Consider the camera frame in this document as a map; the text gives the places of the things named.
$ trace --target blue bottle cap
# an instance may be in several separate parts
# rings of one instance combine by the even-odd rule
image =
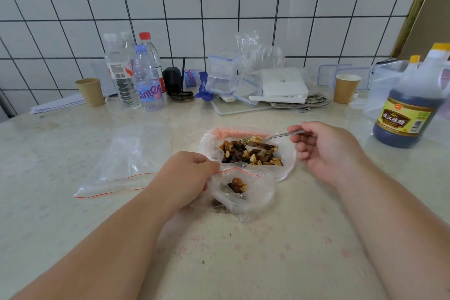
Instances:
[[[135,50],[137,53],[143,53],[147,51],[147,47],[145,46],[145,44],[135,45]]]

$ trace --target dark liquid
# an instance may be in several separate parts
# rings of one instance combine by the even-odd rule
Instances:
[[[420,132],[417,137],[407,137],[405,135],[392,133],[386,131],[384,128],[381,128],[380,126],[378,126],[377,123],[374,124],[373,129],[374,137],[383,144],[398,148],[411,148],[416,143],[418,143],[422,138],[425,129],[427,129],[434,115],[436,115],[437,110],[439,109],[440,106],[444,104],[445,101],[445,99],[429,99],[406,95],[402,92],[399,92],[396,89],[392,89],[391,92],[389,92],[389,97],[399,102],[406,103],[408,105],[434,108],[433,112],[430,114],[427,121],[424,123],[422,128],[420,128]]]

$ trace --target yellow bottle cap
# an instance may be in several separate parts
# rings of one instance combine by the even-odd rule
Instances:
[[[410,63],[419,63],[420,61],[420,55],[413,55],[411,56],[411,58],[409,59]]]
[[[432,50],[450,51],[450,43],[434,43]]]

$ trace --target hand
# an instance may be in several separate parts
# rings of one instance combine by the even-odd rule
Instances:
[[[217,172],[219,166],[219,162],[200,153],[178,152],[164,164],[143,192],[152,194],[150,197],[158,197],[165,210],[173,215],[199,195],[208,177]]]
[[[358,164],[371,163],[356,138],[343,128],[318,121],[288,127],[289,132],[298,129],[309,133],[291,136],[297,157],[315,177],[333,187],[339,177],[351,173]]]

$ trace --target blue candy wrapper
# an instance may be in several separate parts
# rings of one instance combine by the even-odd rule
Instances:
[[[184,81],[186,82],[186,87],[196,87],[197,86],[197,74],[201,70],[199,69],[191,69],[184,71]]]
[[[214,95],[211,94],[210,92],[205,91],[206,81],[208,80],[208,73],[206,71],[202,71],[199,73],[199,77],[200,77],[200,81],[202,82],[202,84],[200,84],[199,92],[197,94],[195,94],[194,97],[198,98],[198,99],[202,99],[204,101],[211,101],[212,98],[214,97]]]

